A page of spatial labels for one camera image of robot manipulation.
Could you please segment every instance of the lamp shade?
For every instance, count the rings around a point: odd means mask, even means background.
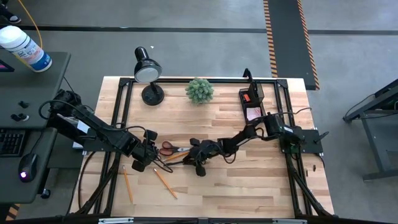
[[[155,81],[162,74],[162,67],[154,60],[150,59],[147,50],[138,47],[134,51],[137,64],[134,68],[134,78],[137,82],[150,83]]]

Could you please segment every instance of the wooden table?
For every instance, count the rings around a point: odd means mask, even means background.
[[[111,122],[119,78],[104,77],[99,94],[96,115],[107,123]],[[287,80],[293,111],[308,107],[303,80]],[[147,84],[135,83],[127,126],[141,125],[158,132],[158,146],[168,140],[180,147],[190,146],[190,138],[230,138],[243,129],[243,112],[238,91],[247,88],[248,84],[214,84],[214,99],[200,106],[190,103],[185,95],[186,85],[161,83],[165,92],[164,101],[157,106],[147,106],[141,98],[141,91]],[[263,90],[265,110],[276,113],[272,85],[263,84]],[[314,127],[310,110],[295,115],[295,122],[303,129]],[[137,136],[143,135],[142,131],[132,131]],[[98,185],[103,158],[104,153],[97,152],[87,165],[81,186],[82,203],[88,200]],[[173,198],[156,176],[154,164],[140,173],[131,168],[132,162],[133,158],[122,156],[121,165],[126,166],[134,202],[130,203],[123,168],[120,165],[113,217],[294,217],[286,161],[280,152],[278,140],[249,141],[240,147],[233,164],[225,163],[221,156],[210,159],[205,165],[205,177],[198,177],[193,166],[175,166],[173,174],[161,170],[161,174],[176,192],[178,200]],[[304,154],[303,164],[308,170],[308,187],[325,209],[333,213],[321,160],[314,155]],[[106,204],[108,188],[104,192],[103,206]],[[302,192],[297,192],[300,208],[304,211]],[[76,210],[77,191],[70,211]]]

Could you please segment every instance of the desk lamp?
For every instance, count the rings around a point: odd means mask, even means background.
[[[140,83],[150,83],[141,93],[144,103],[155,106],[164,99],[163,89],[154,83],[162,74],[162,67],[150,59],[147,50],[143,47],[137,47],[135,50],[137,64],[134,69],[134,78]]]

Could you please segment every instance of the keyboard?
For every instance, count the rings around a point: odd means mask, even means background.
[[[0,157],[20,157],[26,139],[23,129],[0,129]]]

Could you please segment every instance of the concrete floor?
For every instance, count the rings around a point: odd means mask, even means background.
[[[302,2],[308,29],[398,29],[395,0]],[[25,4],[41,25],[265,27],[261,0],[41,0]],[[16,1],[9,8],[30,24]],[[37,40],[35,32],[29,35]],[[92,107],[103,76],[132,74],[133,51],[139,45],[149,49],[163,66],[164,75],[238,77],[248,67],[256,77],[271,77],[265,34],[42,32],[42,36],[45,50],[72,53],[66,77],[79,93],[90,84],[91,91],[82,98]],[[362,124],[345,124],[341,118],[351,105],[398,78],[398,37],[310,38],[321,89],[309,91],[308,96],[316,126],[330,131],[323,147],[335,213],[396,223],[398,178],[362,181],[362,175],[376,171],[374,158]],[[54,197],[23,205],[18,218],[65,214],[76,175],[75,170],[53,171],[47,185]]]

